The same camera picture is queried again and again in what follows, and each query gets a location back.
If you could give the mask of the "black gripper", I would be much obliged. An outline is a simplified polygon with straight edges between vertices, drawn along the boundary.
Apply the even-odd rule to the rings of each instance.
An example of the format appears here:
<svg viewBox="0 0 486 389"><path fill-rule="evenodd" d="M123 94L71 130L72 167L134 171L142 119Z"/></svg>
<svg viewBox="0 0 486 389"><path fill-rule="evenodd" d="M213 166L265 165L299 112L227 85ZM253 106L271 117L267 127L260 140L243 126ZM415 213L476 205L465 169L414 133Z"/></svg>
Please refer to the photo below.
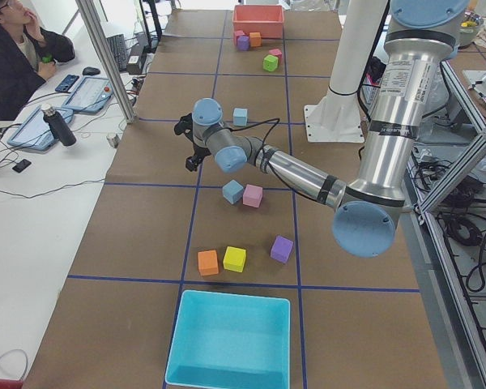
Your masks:
<svg viewBox="0 0 486 389"><path fill-rule="evenodd" d="M206 147L198 146L195 143L193 124L192 114L188 113L185 116L181 116L179 122L174 126L175 135L184 135L193 146L194 154L185 159L185 167L190 172L196 172L203 160L211 154Z"/></svg>

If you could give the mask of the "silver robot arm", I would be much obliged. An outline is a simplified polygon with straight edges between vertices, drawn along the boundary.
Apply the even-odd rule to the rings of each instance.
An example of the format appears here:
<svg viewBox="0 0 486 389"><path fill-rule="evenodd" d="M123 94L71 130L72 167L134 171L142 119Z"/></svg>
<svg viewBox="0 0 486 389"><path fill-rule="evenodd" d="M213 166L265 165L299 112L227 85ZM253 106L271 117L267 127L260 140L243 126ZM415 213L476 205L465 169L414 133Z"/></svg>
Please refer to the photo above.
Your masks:
<svg viewBox="0 0 486 389"><path fill-rule="evenodd" d="M332 207L332 233L347 252L372 258L395 238L405 196L403 175L426 113L429 90L440 63L458 49L465 1L352 1L340 37L326 95L305 109L308 133L321 142L365 136L356 179L343 182L257 137L224 124L220 104L202 98L175 125L191 141L186 160L196 170L212 156L225 173L253 165L297 194ZM357 93L376 46L388 62L362 130Z"/></svg>

